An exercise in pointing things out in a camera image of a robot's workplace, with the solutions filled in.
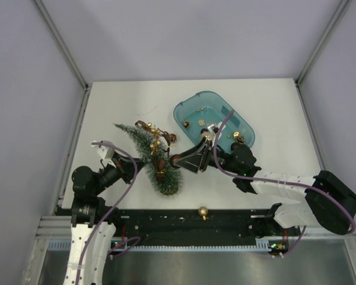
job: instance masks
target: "teal tray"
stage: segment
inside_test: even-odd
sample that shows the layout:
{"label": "teal tray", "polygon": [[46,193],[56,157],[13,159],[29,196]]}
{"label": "teal tray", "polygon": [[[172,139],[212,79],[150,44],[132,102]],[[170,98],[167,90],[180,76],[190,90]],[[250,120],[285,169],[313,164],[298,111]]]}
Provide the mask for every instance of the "teal tray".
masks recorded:
{"label": "teal tray", "polygon": [[[201,129],[211,124],[218,124],[233,109],[220,95],[212,91],[196,93],[191,98],[180,102],[174,108],[174,119],[183,132],[194,144],[201,141]],[[205,126],[199,125],[199,120],[204,120]],[[183,126],[183,121],[188,121],[190,127]],[[255,132],[251,126],[235,111],[231,119],[225,125],[218,145],[225,151],[230,151],[232,143],[235,142],[233,133],[238,131],[244,136],[244,143],[251,147],[255,142]]]}

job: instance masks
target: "white wall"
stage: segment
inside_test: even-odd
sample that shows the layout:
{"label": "white wall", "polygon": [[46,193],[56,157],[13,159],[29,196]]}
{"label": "white wall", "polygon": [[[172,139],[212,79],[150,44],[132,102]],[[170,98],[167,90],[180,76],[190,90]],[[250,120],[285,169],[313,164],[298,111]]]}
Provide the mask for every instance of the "white wall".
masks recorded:
{"label": "white wall", "polygon": [[331,171],[356,192],[356,0],[303,84]]}
{"label": "white wall", "polygon": [[29,0],[0,1],[0,284],[19,284],[82,90]]}
{"label": "white wall", "polygon": [[340,0],[43,0],[88,82],[296,78]]}

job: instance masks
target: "gray panel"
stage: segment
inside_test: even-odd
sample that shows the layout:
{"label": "gray panel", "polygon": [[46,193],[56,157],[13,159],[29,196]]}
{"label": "gray panel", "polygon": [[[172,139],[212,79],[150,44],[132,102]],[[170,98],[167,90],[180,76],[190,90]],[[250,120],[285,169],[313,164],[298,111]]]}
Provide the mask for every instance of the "gray panel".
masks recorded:
{"label": "gray panel", "polygon": [[329,169],[356,192],[356,1],[302,89]]}
{"label": "gray panel", "polygon": [[43,0],[85,79],[296,78],[339,0]]}
{"label": "gray panel", "polygon": [[0,1],[0,284],[18,284],[82,89],[29,0]]}
{"label": "gray panel", "polygon": [[[46,254],[39,285],[62,284],[68,251]],[[284,259],[258,253],[128,253],[107,260],[103,285],[353,285],[343,240],[303,240]]]}

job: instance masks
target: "table top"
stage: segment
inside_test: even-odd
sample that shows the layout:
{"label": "table top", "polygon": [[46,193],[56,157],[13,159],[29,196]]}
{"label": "table top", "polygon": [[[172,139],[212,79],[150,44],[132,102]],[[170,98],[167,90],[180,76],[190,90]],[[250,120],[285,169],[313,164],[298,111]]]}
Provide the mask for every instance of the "table top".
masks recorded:
{"label": "table top", "polygon": [[[112,141],[134,157],[139,156],[132,140],[113,123],[134,125],[137,120],[142,120],[175,133],[177,142],[171,154],[193,147],[175,122],[173,110],[181,101],[204,90],[218,93],[253,128],[256,141],[251,150],[257,158],[256,165],[292,175],[312,176],[319,172],[319,162],[292,78],[96,82],[91,89],[71,171],[82,165],[93,171],[101,168],[100,157],[91,148],[92,141]],[[290,202],[281,197],[243,193],[232,183],[231,177],[211,167],[197,175],[181,171],[181,191],[165,197],[153,190],[142,170],[119,208],[188,209],[206,206],[209,209],[250,209]],[[106,205],[113,205],[126,187],[120,180],[100,196],[106,200]],[[70,208],[73,198],[72,181],[69,179],[62,208]]]}

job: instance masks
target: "gold bauble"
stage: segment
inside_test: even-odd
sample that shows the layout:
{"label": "gold bauble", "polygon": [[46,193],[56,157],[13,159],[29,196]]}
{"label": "gold bauble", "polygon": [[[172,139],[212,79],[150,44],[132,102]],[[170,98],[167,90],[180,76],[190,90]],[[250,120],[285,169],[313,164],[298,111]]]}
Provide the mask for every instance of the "gold bauble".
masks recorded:
{"label": "gold bauble", "polygon": [[208,209],[206,207],[199,208],[198,213],[203,218],[203,220],[207,220]]}

